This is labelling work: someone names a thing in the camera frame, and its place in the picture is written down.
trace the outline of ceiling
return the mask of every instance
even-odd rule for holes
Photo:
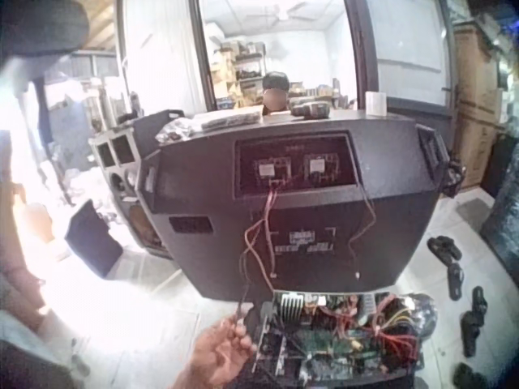
[[[275,23],[279,6],[297,10],[288,15],[312,21],[288,19]],[[344,0],[200,0],[205,23],[216,23],[226,37],[297,30],[325,30],[345,14]]]
[[[90,34],[83,49],[115,51],[114,0],[76,0],[88,15]]]

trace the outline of loudspeaker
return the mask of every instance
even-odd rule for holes
[[[150,254],[167,259],[171,256],[140,205],[135,183],[141,160],[158,149],[157,133],[167,123],[183,116],[182,110],[161,111],[114,127],[89,140],[114,196],[118,214],[133,238]]]

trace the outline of glass window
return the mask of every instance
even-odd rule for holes
[[[200,5],[219,109],[262,105],[264,77],[271,72],[288,78],[289,99],[314,96],[335,108],[354,106],[354,50],[343,0],[200,0]],[[283,83],[274,79],[266,88]]]
[[[379,87],[389,97],[449,105],[447,33],[439,0],[367,0]]]

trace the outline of cardboard box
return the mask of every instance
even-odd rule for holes
[[[462,187],[474,186],[483,180],[496,133],[492,123],[464,115],[458,118],[455,152],[467,169]]]
[[[467,22],[454,28],[460,112],[496,122],[497,61],[479,27]]]

